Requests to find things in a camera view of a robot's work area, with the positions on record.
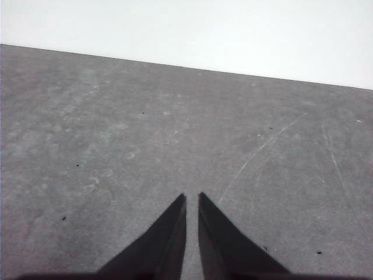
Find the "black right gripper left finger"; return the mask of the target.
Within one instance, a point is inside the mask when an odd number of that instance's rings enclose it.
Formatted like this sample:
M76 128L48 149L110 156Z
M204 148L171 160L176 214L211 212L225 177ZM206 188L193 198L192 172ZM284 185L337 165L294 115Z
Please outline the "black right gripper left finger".
M187 199L179 195L139 238L106 263L100 276L180 276L187 240Z

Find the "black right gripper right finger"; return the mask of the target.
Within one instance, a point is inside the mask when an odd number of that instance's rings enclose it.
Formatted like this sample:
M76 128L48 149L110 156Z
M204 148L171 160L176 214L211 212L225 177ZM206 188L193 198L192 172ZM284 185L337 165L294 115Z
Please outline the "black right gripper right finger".
M205 194L199 194L198 239L204 276L288 275L289 270L251 241Z

